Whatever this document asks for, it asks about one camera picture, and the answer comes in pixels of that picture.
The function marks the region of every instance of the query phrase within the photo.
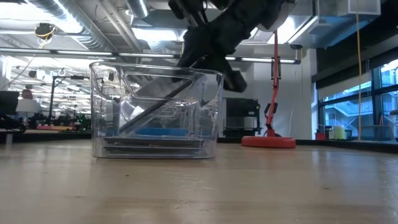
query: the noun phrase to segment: person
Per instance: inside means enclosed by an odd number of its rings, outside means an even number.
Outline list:
[[[42,107],[38,102],[33,100],[33,94],[30,90],[22,91],[22,99],[18,101],[17,114],[19,117],[31,118],[37,113],[42,112]]]

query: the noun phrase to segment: computer monitor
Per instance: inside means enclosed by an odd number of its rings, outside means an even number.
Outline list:
[[[0,113],[15,115],[18,106],[18,91],[0,91]]]

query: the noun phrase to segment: blue object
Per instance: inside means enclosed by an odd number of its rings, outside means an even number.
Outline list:
[[[136,134],[152,136],[188,136],[187,129],[180,128],[141,128]]]

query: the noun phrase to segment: desk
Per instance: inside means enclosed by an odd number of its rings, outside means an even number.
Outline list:
[[[0,145],[0,223],[397,223],[398,156],[219,144],[210,160],[115,160],[89,140]]]

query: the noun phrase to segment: transparent container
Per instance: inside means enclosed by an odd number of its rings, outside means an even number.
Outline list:
[[[108,62],[90,68],[93,156],[214,157],[221,73]]]

